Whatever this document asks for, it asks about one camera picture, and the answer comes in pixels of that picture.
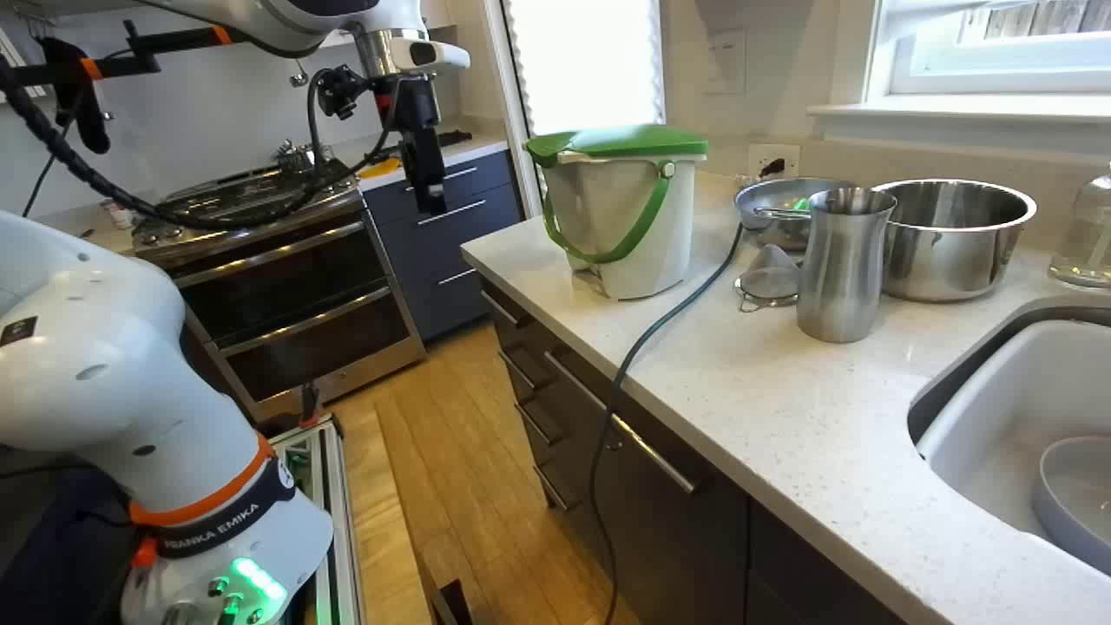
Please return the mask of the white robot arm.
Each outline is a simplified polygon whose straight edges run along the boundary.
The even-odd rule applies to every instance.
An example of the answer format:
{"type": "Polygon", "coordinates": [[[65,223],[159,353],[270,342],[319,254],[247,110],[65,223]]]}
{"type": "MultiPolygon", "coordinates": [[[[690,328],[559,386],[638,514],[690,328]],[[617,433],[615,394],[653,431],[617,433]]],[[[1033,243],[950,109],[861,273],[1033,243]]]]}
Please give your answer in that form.
{"type": "MultiPolygon", "coordinates": [[[[418,203],[444,205],[436,102],[432,76],[468,52],[428,35],[421,0],[144,0],[183,15],[172,35],[134,35],[123,59],[78,50],[41,65],[0,65],[12,110],[105,198],[144,203],[98,173],[100,135],[65,143],[28,96],[34,82],[68,87],[94,109],[109,76],[149,74],[164,52],[255,43],[310,57],[352,32],[360,74],[345,102],[373,95],[383,125],[404,135],[418,203]]],[[[117,616],[125,625],[279,625],[315,576],[334,518],[312,505],[273,444],[183,357],[183,299],[164,268],[91,239],[0,214],[0,442],[68,453],[128,496],[139,532],[117,616]]]]}

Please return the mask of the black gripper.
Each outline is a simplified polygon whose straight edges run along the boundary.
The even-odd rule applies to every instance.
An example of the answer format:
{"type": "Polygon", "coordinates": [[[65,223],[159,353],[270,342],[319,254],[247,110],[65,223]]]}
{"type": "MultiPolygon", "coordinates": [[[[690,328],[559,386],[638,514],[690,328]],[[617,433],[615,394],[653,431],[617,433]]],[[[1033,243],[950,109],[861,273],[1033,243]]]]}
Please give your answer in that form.
{"type": "Polygon", "coordinates": [[[413,196],[421,212],[444,209],[444,163],[436,150],[442,109],[428,76],[398,76],[391,95],[391,130],[404,154],[418,163],[413,196]]]}

